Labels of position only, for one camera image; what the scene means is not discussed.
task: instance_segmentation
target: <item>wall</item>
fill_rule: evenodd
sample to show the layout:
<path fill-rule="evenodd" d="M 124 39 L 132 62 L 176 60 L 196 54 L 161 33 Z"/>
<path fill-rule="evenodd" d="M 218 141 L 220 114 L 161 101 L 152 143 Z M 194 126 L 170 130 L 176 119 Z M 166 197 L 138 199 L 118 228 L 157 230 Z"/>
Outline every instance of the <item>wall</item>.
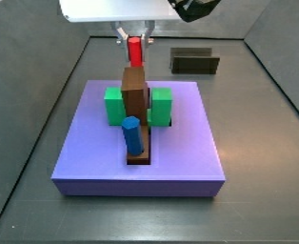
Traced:
<path fill-rule="evenodd" d="M 299 110 L 299 1 L 272 0 L 245 42 Z"/>

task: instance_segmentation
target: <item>black object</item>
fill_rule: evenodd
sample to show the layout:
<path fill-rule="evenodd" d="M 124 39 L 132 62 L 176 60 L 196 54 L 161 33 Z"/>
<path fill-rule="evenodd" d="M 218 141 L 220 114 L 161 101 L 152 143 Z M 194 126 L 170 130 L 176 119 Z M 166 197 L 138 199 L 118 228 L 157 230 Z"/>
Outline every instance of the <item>black object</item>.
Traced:
<path fill-rule="evenodd" d="M 214 74 L 218 62 L 210 48 L 170 48 L 172 73 Z"/>
<path fill-rule="evenodd" d="M 208 16 L 221 0 L 168 0 L 180 18 L 192 22 Z"/>

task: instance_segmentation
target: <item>wooden block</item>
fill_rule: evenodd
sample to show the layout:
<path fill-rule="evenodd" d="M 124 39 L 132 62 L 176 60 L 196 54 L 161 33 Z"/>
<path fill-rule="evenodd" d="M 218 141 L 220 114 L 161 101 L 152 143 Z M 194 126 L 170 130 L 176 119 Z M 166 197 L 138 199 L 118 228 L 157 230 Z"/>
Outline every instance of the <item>wooden block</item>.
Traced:
<path fill-rule="evenodd" d="M 150 139 L 149 139 L 149 127 L 141 126 L 144 152 L 138 156 L 126 154 L 126 165 L 149 165 L 150 164 Z"/>
<path fill-rule="evenodd" d="M 122 103 L 125 115 L 140 119 L 141 125 L 146 126 L 146 108 L 149 106 L 149 89 L 145 82 L 142 67 L 129 67 L 122 73 Z"/>

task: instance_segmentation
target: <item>toy block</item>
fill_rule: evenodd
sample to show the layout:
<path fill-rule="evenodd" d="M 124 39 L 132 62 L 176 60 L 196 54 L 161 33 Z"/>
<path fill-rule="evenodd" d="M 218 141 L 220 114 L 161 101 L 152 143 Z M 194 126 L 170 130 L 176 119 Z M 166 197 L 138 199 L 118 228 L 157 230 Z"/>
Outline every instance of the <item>toy block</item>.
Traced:
<path fill-rule="evenodd" d="M 140 119 L 141 125 L 148 124 L 146 108 L 149 91 L 142 67 L 129 67 L 122 73 L 122 103 L 125 115 Z"/>
<path fill-rule="evenodd" d="M 148 125 L 150 127 L 152 124 L 152 109 L 148 109 Z"/>
<path fill-rule="evenodd" d="M 216 74 L 220 57 L 210 48 L 172 48 L 172 73 Z"/>
<path fill-rule="evenodd" d="M 126 154 L 126 165 L 149 165 L 150 164 L 150 138 L 149 138 L 149 127 L 141 126 L 141 134 L 144 141 L 144 152 L 133 156 L 130 153 Z"/>
<path fill-rule="evenodd" d="M 126 152 L 133 156 L 140 155 L 144 152 L 144 140 L 140 119 L 134 116 L 126 117 L 122 121 L 122 136 Z"/>
<path fill-rule="evenodd" d="M 106 88 L 104 103 L 109 125 L 120 126 L 125 119 L 121 88 Z"/>
<path fill-rule="evenodd" d="M 150 125 L 168 127 L 172 121 L 172 90 L 169 88 L 153 88 L 150 93 Z"/>
<path fill-rule="evenodd" d="M 129 50 L 130 67 L 144 66 L 140 37 L 134 36 L 134 37 L 128 38 L 128 50 Z"/>

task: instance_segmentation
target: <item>gray surface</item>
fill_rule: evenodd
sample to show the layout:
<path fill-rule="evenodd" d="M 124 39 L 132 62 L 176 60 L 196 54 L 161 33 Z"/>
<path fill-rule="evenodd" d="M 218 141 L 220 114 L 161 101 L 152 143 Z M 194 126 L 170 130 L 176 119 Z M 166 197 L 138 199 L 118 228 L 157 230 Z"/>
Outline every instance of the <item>gray surface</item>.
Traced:
<path fill-rule="evenodd" d="M 172 75 L 170 47 L 212 47 L 217 74 Z M 86 80 L 121 79 L 122 58 L 114 39 L 92 40 L 1 218 L 0 240 L 299 240 L 299 115 L 241 41 L 157 40 L 149 47 L 149 80 L 198 81 L 228 178 L 217 197 L 60 195 L 49 178 Z"/>
<path fill-rule="evenodd" d="M 0 213 L 89 40 L 57 4 L 0 3 Z"/>
<path fill-rule="evenodd" d="M 271 0 L 222 0 L 205 18 L 184 21 L 156 21 L 153 36 L 244 39 Z M 109 23 L 86 23 L 92 36 L 114 36 Z M 142 22 L 122 23 L 130 35 L 144 32 Z"/>
<path fill-rule="evenodd" d="M 245 42 L 299 110 L 299 1 L 272 1 Z"/>

